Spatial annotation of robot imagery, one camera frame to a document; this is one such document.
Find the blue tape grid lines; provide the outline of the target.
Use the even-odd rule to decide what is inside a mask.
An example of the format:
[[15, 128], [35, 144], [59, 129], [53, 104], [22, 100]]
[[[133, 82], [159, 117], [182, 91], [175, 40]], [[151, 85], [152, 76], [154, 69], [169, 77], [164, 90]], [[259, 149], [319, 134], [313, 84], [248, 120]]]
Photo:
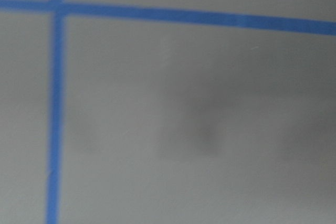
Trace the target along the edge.
[[68, 2], [67, 0], [1, 0], [1, 10], [51, 15], [45, 223], [59, 223], [60, 216], [66, 79], [66, 19], [68, 16], [98, 16], [335, 36], [335, 22], [332, 21], [181, 8], [96, 4]]

